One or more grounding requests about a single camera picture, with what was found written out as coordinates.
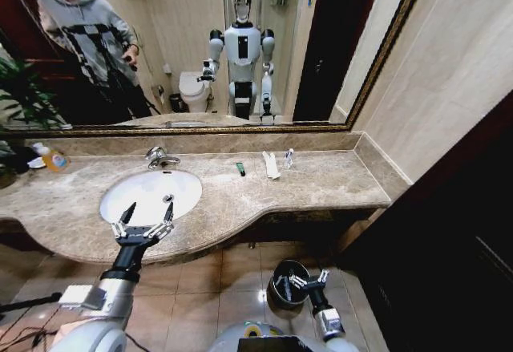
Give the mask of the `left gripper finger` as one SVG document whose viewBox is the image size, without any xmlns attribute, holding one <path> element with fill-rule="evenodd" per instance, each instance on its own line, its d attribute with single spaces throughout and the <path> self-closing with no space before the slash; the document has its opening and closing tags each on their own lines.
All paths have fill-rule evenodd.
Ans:
<svg viewBox="0 0 513 352">
<path fill-rule="evenodd" d="M 127 237 L 127 224 L 129 223 L 136 207 L 136 202 L 132 203 L 116 221 L 111 223 L 111 229 L 114 233 L 115 239 Z"/>
<path fill-rule="evenodd" d="M 173 229 L 174 225 L 172 223 L 174 217 L 174 203 L 172 201 L 169 202 L 169 205 L 165 211 L 163 220 L 157 224 L 151 227 L 148 230 L 148 237 L 149 238 L 158 238 L 161 240 L 162 238 L 165 238 Z"/>
</svg>

